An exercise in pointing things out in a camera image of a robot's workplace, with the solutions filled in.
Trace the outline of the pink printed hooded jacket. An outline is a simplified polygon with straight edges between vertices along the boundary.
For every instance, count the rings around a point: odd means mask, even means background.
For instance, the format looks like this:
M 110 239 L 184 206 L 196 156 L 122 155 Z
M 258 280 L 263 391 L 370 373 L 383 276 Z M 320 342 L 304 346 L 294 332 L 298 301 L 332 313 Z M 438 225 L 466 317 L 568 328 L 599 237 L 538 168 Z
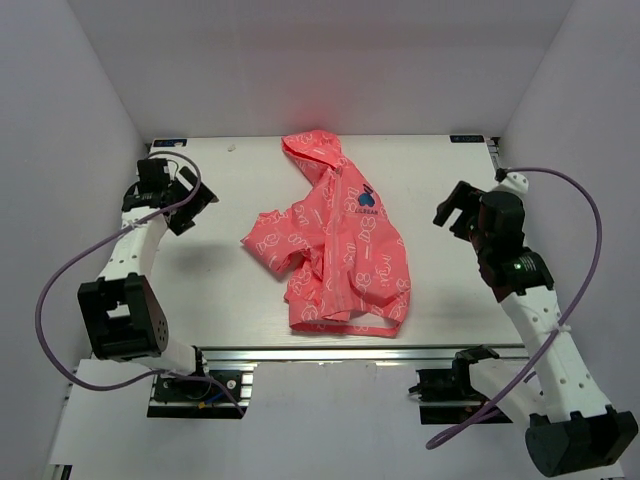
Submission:
M 298 333 L 395 337 L 409 313 L 402 236 L 377 190 L 323 130 L 285 136 L 283 153 L 311 184 L 287 210 L 260 214 L 243 246 L 275 274 Z

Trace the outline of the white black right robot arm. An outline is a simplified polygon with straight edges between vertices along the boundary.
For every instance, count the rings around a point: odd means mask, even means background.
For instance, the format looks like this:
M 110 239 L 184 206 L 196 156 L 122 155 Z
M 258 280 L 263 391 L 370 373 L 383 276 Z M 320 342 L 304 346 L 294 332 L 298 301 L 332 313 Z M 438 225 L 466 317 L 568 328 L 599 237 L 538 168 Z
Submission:
M 522 428 L 529 457 L 548 478 L 616 463 L 638 435 L 638 423 L 614 408 L 562 323 L 553 277 L 525 244 L 523 201 L 461 181 L 438 205 L 434 224 L 444 225 L 454 211 L 460 215 L 450 230 L 472 245 L 483 281 L 529 355 L 524 371 L 538 383 L 525 382 L 495 350 L 479 346 L 456 354 L 453 390 L 466 399 L 485 397 L 481 415 L 498 409 Z

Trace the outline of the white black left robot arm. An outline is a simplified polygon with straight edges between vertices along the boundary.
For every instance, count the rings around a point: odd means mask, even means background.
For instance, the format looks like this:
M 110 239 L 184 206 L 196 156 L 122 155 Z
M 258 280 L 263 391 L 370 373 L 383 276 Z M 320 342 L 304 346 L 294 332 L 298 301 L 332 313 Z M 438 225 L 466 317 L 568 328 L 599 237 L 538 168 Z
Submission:
M 126 191 L 121 228 L 97 279 L 80 285 L 77 298 L 94 355 L 178 373 L 177 387 L 199 399 L 211 387 L 201 351 L 170 335 L 167 317 L 152 289 L 158 247 L 168 232 L 180 236 L 218 197 L 177 157 L 151 156 L 137 162 L 138 180 Z

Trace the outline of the blue label left corner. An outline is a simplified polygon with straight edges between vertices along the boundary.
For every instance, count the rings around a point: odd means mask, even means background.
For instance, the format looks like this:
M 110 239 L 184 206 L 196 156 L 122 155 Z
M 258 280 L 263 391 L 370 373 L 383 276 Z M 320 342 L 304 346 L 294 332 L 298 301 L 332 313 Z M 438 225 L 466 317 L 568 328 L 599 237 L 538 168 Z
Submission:
M 155 139 L 153 141 L 153 148 L 182 148 L 187 145 L 187 140 L 185 138 L 178 139 Z

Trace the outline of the blue label corner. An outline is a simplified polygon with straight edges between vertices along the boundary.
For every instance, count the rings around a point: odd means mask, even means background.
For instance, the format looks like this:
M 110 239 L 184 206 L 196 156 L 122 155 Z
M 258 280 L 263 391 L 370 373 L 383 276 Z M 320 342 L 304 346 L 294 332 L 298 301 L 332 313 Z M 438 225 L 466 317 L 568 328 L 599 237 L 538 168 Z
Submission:
M 471 135 L 471 134 L 457 134 L 450 135 L 449 140 L 452 143 L 484 143 L 485 138 L 482 135 Z
M 153 141 L 153 148 L 182 148 L 187 145 L 187 140 L 185 138 L 178 139 L 155 139 Z

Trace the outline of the blue label right corner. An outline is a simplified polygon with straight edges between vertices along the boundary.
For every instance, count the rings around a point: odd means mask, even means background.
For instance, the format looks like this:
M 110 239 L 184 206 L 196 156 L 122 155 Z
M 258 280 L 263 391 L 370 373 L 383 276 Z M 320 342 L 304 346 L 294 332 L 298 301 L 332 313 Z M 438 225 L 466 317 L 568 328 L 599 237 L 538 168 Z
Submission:
M 449 140 L 452 143 L 484 143 L 485 138 L 482 135 L 471 135 L 471 134 L 457 134 L 450 135 Z

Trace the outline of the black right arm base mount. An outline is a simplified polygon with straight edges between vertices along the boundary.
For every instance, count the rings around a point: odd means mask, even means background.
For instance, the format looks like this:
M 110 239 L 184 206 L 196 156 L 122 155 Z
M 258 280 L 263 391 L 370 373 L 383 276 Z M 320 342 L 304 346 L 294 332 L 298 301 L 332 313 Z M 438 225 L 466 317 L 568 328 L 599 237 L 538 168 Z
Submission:
M 488 398 L 472 388 L 469 368 L 499 358 L 495 350 L 481 345 L 457 352 L 448 368 L 418 370 L 418 382 L 408 395 L 418 400 L 421 424 L 458 425 L 477 413 Z

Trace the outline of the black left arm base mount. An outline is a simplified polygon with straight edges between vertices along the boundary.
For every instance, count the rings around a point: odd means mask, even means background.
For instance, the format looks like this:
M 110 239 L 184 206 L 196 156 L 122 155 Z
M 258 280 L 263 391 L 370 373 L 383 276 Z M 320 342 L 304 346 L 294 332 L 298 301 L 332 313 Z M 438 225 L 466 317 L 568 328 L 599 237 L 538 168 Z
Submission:
M 209 375 L 229 391 L 243 413 L 252 394 L 255 362 L 213 361 Z M 239 420 L 242 414 L 217 386 L 170 376 L 153 380 L 147 417 L 155 419 Z

